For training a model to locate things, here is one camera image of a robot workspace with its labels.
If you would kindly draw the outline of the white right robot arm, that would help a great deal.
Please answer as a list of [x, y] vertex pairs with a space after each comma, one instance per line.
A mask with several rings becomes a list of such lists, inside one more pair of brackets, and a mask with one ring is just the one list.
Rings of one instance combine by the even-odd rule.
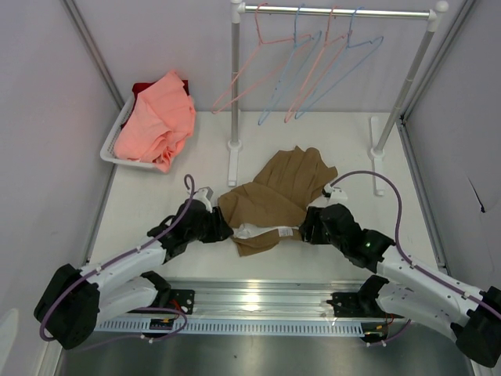
[[363, 229], [342, 204], [310, 206], [300, 226], [303, 241], [330, 244], [372, 276], [357, 305], [367, 316], [394, 313], [455, 342], [470, 360], [493, 368], [500, 358], [500, 290], [464, 284], [404, 255], [397, 243]]

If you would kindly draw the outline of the tan pleated skirt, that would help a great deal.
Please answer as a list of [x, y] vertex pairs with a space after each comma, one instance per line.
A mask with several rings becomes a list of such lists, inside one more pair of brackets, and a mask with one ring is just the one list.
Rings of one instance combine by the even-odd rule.
[[218, 199], [222, 216], [234, 229], [239, 256], [268, 251], [282, 240], [301, 240], [307, 207], [338, 176], [313, 147], [278, 151], [254, 177]]

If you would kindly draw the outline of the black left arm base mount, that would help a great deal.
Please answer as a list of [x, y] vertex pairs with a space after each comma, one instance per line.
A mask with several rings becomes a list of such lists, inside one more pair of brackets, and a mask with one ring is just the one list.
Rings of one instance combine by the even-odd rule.
[[157, 291], [153, 303], [146, 307], [145, 312], [160, 313], [162, 308], [176, 309], [186, 315], [193, 313], [196, 295], [194, 290], [173, 288], [162, 276], [153, 271], [143, 273], [141, 277], [152, 283]]

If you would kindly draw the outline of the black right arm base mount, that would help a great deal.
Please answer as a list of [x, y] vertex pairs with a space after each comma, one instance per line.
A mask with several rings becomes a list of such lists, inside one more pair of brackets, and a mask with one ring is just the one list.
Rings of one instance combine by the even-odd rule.
[[333, 308], [335, 317], [340, 318], [385, 318], [374, 298], [358, 292], [334, 292], [326, 303]]

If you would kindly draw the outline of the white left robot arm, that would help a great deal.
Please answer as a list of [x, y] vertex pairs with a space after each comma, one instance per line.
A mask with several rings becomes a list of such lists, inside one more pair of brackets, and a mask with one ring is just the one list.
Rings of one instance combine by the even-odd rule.
[[61, 266], [34, 309], [41, 339], [70, 350], [85, 342], [97, 325], [125, 313], [182, 315], [171, 285], [155, 268], [181, 255], [192, 242], [218, 243], [232, 234], [219, 207], [186, 200], [148, 231], [138, 247], [81, 268]]

